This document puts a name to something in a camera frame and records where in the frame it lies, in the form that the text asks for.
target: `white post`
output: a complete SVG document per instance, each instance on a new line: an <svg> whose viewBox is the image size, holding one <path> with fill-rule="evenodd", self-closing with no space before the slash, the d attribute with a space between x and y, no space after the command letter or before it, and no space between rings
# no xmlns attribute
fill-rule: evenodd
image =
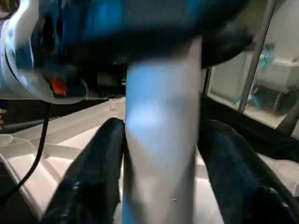
<svg viewBox="0 0 299 224"><path fill-rule="evenodd" d="M201 40L128 70L123 224L192 224Z"/></svg>

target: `glass panel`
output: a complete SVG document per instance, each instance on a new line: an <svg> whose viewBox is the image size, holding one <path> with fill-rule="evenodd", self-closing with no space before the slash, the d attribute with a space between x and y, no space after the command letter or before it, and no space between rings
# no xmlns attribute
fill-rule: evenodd
<svg viewBox="0 0 299 224"><path fill-rule="evenodd" d="M248 116L287 134L299 117L298 12L299 1L277 1L245 108Z"/></svg>
<svg viewBox="0 0 299 224"><path fill-rule="evenodd" d="M260 30L266 6L267 0L251 0L237 18L255 35L253 42L255 42L256 35ZM252 59L253 46L230 61L212 68L209 97L234 109L238 108Z"/></svg>

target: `black cable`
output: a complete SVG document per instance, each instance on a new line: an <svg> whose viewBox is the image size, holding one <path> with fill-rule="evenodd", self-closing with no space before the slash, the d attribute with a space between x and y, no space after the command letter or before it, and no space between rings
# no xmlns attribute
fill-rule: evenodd
<svg viewBox="0 0 299 224"><path fill-rule="evenodd" d="M31 177L33 172L35 171L39 161L41 160L42 154L43 154L43 146L45 144L45 139L47 135L47 129L49 125L49 118L50 118L50 113L51 113L51 107L52 104L47 103L47 108L46 108L46 116L43 120L43 129L42 129L42 134L41 134L41 139L39 142L38 150L36 153L36 159L34 160L32 166L30 167L29 171L26 173L26 175L21 179L21 181L14 187L12 188L9 192L6 194L0 196L0 206L3 207L6 205L8 200L10 199L11 196L13 196L16 192L20 190L22 185Z"/></svg>

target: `metal frame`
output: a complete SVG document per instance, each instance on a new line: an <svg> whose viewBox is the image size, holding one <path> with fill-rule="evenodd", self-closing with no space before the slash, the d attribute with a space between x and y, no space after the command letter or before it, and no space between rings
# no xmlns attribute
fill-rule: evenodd
<svg viewBox="0 0 299 224"><path fill-rule="evenodd" d="M241 95L241 101L240 101L239 108L238 108L238 112L240 112L240 113L244 113L244 111L245 111L245 107L246 107L246 104L247 104L247 101L248 101L248 97L249 97L249 94L250 94L253 79L254 79L254 76L255 76L255 73L256 73L258 61L260 59L260 55L261 55L262 50L263 50L263 44L264 44L265 39L266 39L266 35L267 35L268 28L269 28L269 25L270 25L270 21L271 21L271 18L272 18L274 9L275 9L275 5L276 5L276 0L268 0L268 4L267 4L267 7L266 7L266 12L264 14L263 22L262 22L262 25L261 25L260 34L258 36L258 40L257 40L257 43L256 43L254 54L253 54L251 64L250 64L250 67L249 67L248 75L247 75L245 85L244 85L244 88L243 88L243 92L242 92L242 95Z"/></svg>

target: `white wall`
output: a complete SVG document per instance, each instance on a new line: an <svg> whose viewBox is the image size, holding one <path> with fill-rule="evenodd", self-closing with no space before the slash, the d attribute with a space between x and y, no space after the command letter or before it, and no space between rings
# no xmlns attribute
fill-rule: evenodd
<svg viewBox="0 0 299 224"><path fill-rule="evenodd" d="M272 17L267 43L274 43L274 56L292 61L299 58L299 0L286 0Z"/></svg>

